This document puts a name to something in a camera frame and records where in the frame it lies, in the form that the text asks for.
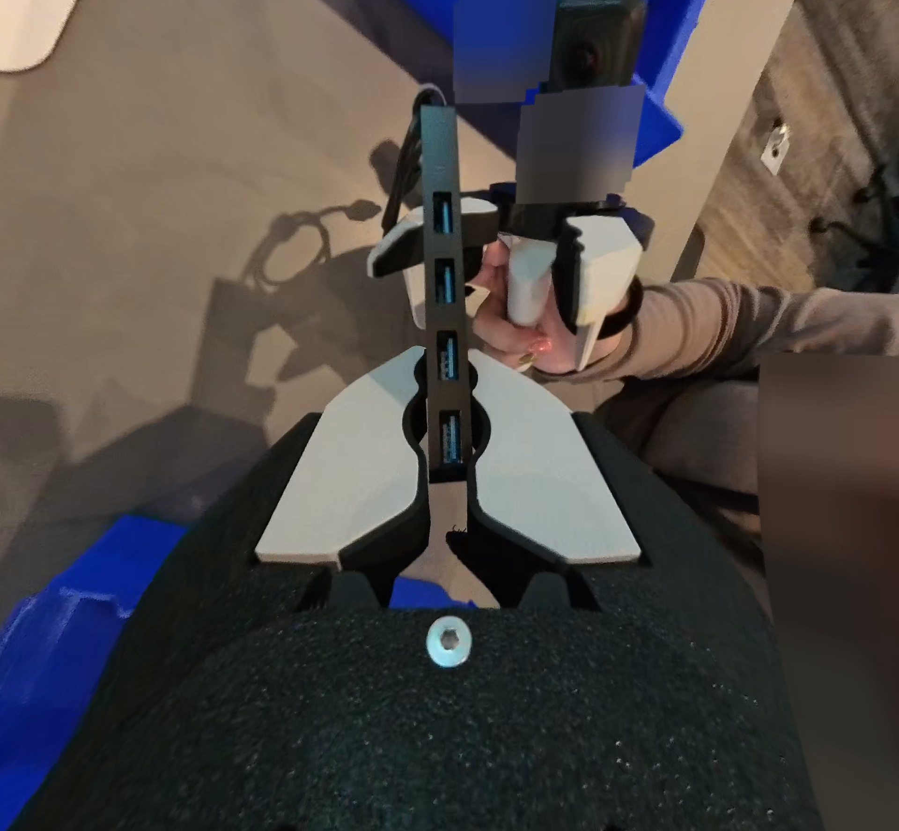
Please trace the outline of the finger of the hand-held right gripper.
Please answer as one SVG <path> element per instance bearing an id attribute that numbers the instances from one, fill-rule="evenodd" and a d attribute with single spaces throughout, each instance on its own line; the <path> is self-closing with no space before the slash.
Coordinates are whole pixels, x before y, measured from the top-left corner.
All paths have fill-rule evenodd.
<path id="1" fill-rule="evenodd" d="M 500 209 L 477 197 L 460 200 L 464 277 L 480 271 L 484 248 L 497 239 Z M 368 277 L 379 279 L 401 273 L 423 263 L 422 209 L 415 208 L 391 229 L 368 253 Z"/>
<path id="2" fill-rule="evenodd" d="M 588 365 L 603 322 L 634 281 L 642 252 L 618 213 L 569 216 L 562 221 L 553 289 L 560 319 L 575 340 L 575 369 Z"/>

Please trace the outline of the person's right hand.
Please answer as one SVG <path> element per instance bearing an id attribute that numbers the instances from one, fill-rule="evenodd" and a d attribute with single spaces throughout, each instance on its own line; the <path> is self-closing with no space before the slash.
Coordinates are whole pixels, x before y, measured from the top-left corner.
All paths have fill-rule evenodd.
<path id="1" fill-rule="evenodd" d="M 545 308 L 533 328 L 511 322 L 507 313 L 508 263 L 510 251 L 497 240 L 485 247 L 481 268 L 471 282 L 486 297 L 473 318 L 475 335 L 483 350 L 513 369 L 526 367 L 550 375 L 575 371 L 576 337 L 560 317 L 555 291 L 547 294 Z"/>

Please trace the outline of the black usb hub blue ports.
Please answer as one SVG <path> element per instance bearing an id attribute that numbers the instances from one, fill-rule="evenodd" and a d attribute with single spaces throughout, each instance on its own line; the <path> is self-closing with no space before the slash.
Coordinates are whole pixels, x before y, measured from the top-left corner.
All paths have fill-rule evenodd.
<path id="1" fill-rule="evenodd" d="M 433 484 L 466 479 L 472 452 L 455 110 L 422 106 L 426 418 Z"/>

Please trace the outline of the person's right forearm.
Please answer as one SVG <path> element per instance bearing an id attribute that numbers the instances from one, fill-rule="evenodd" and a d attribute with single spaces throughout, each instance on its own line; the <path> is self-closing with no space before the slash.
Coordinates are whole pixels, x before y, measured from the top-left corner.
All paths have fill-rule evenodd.
<path id="1" fill-rule="evenodd" d="M 737 378 L 772 353 L 897 356 L 897 295 L 721 279 L 653 286 L 614 349 L 578 379 Z"/>

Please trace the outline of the small white floor box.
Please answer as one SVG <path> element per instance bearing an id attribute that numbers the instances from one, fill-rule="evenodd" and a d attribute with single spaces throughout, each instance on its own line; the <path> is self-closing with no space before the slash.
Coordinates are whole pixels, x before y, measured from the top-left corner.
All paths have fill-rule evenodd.
<path id="1" fill-rule="evenodd" d="M 773 123 L 760 154 L 760 162 L 771 176 L 778 176 L 791 144 L 790 126 L 778 118 Z"/>

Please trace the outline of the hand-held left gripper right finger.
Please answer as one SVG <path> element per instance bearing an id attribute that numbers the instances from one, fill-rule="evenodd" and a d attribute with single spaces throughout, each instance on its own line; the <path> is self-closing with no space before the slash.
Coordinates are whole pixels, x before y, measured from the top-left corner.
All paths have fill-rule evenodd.
<path id="1" fill-rule="evenodd" d="M 585 440 L 590 416 L 493 357 L 469 362 L 466 568 L 502 608 L 597 608 L 583 569 L 642 550 Z"/>

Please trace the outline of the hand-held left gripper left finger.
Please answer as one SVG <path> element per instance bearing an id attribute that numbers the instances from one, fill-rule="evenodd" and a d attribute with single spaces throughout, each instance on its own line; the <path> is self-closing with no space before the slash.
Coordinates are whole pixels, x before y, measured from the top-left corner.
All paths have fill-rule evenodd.
<path id="1" fill-rule="evenodd" d="M 357 573 L 380 605 L 431 530 L 415 345 L 354 381 L 318 417 L 255 546 L 264 564 Z"/>

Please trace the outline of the black office chair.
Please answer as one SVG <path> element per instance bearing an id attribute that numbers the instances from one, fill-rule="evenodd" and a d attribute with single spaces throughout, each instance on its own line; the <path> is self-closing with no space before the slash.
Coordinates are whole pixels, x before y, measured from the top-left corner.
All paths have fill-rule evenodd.
<path id="1" fill-rule="evenodd" d="M 834 269 L 852 290 L 888 293 L 897 288 L 897 165 L 880 162 L 851 197 L 845 218 L 817 216 L 808 225 L 811 241 L 826 245 Z"/>

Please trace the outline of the person's legs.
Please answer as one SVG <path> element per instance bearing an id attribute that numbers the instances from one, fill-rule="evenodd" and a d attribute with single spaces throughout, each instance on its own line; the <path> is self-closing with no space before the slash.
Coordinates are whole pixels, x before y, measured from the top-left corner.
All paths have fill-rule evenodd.
<path id="1" fill-rule="evenodd" d="M 628 380 L 594 416 L 748 567 L 765 573 L 758 499 L 759 371 Z"/>

